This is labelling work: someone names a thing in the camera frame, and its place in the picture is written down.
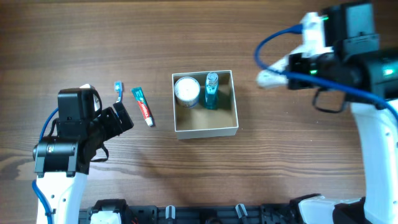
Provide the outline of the green red toothpaste tube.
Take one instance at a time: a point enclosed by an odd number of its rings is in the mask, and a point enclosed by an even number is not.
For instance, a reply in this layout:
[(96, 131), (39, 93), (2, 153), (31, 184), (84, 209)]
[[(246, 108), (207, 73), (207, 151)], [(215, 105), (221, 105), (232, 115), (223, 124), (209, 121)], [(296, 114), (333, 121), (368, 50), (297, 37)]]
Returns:
[(137, 104), (143, 115), (144, 121), (147, 123), (149, 127), (152, 127), (154, 125), (154, 121), (150, 113), (150, 109), (147, 105), (142, 88), (141, 87), (132, 88), (131, 93), (133, 94), (133, 96), (137, 101)]

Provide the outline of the blue mouthwash bottle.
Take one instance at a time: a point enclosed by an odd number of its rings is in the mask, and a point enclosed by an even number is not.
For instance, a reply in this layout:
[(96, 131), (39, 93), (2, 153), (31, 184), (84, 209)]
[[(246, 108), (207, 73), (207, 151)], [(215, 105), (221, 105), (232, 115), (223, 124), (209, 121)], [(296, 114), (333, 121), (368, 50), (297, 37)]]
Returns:
[(215, 110), (217, 107), (218, 86), (218, 74), (210, 72), (205, 82), (205, 107), (209, 110)]

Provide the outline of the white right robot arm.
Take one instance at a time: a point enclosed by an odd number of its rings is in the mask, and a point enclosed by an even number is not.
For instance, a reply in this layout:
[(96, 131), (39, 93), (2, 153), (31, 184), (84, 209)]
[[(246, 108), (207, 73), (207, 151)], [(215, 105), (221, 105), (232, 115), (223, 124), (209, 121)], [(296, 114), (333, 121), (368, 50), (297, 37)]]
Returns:
[(382, 49), (368, 1), (307, 13), (290, 29), (301, 34), (288, 57), (288, 88), (338, 90), (359, 133), (366, 193), (360, 199), (301, 199), (304, 223), (397, 222), (397, 49)]

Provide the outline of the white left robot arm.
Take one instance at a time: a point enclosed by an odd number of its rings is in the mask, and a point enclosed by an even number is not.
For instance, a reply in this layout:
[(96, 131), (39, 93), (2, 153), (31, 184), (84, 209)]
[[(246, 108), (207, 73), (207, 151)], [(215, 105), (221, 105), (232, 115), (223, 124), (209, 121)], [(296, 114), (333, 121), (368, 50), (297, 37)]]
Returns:
[(49, 118), (50, 133), (41, 135), (33, 149), (32, 188), (39, 199), (37, 223), (78, 223), (80, 204), (92, 162), (107, 158), (105, 141), (134, 124), (121, 100), (104, 108), (94, 88), (69, 88), (57, 96), (58, 118)]

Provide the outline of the blue toothbrush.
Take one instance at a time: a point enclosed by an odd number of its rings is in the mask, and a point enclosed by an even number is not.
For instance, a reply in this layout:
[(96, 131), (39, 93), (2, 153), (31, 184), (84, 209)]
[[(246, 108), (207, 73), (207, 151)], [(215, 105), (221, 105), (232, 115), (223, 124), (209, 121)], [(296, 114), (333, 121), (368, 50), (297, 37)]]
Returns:
[(122, 81), (116, 81), (114, 83), (114, 91), (118, 94), (118, 98), (116, 100), (117, 103), (122, 102), (123, 99), (123, 83)]

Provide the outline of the cotton swab jar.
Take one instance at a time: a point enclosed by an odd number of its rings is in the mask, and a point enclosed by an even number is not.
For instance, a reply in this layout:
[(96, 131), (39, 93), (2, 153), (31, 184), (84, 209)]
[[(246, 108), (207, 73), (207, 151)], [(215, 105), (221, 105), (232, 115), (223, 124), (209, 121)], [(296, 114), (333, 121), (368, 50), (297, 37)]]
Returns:
[(177, 103), (186, 108), (192, 108), (198, 103), (200, 90), (200, 84), (192, 77), (182, 77), (174, 85)]

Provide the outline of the white cream tube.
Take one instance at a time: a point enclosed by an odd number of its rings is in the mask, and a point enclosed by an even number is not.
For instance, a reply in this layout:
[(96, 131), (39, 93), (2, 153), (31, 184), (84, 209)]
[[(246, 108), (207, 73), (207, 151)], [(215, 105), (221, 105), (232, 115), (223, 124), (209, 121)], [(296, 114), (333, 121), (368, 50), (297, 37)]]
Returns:
[[(299, 53), (306, 54), (310, 51), (311, 50), (310, 50), (309, 46), (304, 45), (304, 44), (299, 45), (297, 48), (295, 48), (289, 54), (283, 56), (280, 60), (278, 60), (274, 64), (272, 64), (271, 68), (274, 70), (277, 70), (278, 72), (283, 72), (288, 66), (290, 55), (299, 54)], [(261, 88), (270, 89), (270, 88), (286, 86), (288, 84), (288, 79), (286, 78), (285, 75), (281, 75), (277, 72), (272, 72), (270, 70), (263, 70), (258, 73), (256, 82)]]

